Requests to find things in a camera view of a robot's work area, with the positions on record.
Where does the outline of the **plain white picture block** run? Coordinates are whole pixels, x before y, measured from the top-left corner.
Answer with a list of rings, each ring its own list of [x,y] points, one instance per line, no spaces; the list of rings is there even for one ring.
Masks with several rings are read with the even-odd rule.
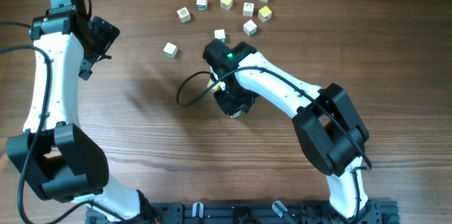
[[[164,54],[165,54],[166,56],[168,56],[168,57],[174,59],[174,58],[176,57],[176,55],[177,55],[178,48],[177,48],[176,45],[174,45],[174,44],[168,42],[168,43],[165,45],[165,47],[164,47],[164,49],[163,49],[163,52],[164,52]]]

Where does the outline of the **white block green V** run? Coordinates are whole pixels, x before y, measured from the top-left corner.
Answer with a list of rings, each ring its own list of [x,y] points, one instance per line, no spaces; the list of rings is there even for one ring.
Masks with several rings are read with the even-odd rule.
[[[244,25],[243,25],[243,31],[249,36],[251,37],[252,35],[256,34],[258,30],[258,26],[257,24],[255,24],[255,22],[253,22],[252,20],[248,20]]]

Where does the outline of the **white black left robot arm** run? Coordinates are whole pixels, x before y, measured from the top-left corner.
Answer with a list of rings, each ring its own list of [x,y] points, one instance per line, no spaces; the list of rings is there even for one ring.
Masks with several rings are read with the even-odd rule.
[[[119,29],[92,14],[91,0],[50,0],[29,25],[36,57],[32,104],[23,133],[6,153],[20,172],[18,193],[29,186],[43,201],[87,206],[111,223],[160,223],[143,193],[109,173],[103,150],[81,129],[78,82],[107,58]]]

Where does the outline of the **white block red side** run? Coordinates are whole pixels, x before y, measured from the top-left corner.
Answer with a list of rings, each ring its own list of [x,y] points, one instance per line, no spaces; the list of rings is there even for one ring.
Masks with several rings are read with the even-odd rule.
[[[243,6],[243,16],[246,17],[252,17],[254,14],[254,4],[253,3],[248,3],[248,2],[244,2],[244,6]]]

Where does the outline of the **white block green J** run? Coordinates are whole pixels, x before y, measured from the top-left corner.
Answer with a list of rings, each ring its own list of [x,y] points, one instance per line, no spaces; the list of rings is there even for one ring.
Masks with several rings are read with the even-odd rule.
[[[231,118],[232,118],[232,119],[235,119],[235,118],[237,118],[237,117],[243,115],[243,113],[244,113],[244,110],[237,111],[237,112],[235,112],[233,115],[231,115]]]

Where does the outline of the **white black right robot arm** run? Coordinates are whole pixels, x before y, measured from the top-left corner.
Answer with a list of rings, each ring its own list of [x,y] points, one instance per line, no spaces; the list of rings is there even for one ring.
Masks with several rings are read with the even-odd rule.
[[[261,96],[292,120],[303,154],[327,177],[332,208],[358,222],[369,200],[361,175],[371,167],[364,149],[369,132],[345,90],[301,81],[245,42],[229,48],[215,39],[205,46],[203,59],[220,84],[214,98],[225,114],[248,112]]]

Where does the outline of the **yellow top letter block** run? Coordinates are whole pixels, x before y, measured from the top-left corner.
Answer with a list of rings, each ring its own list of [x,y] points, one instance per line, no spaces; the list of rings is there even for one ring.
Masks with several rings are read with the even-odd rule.
[[[215,92],[215,91],[219,90],[220,85],[218,83],[215,83],[214,80],[210,79],[208,82],[207,88],[209,88],[211,92]]]

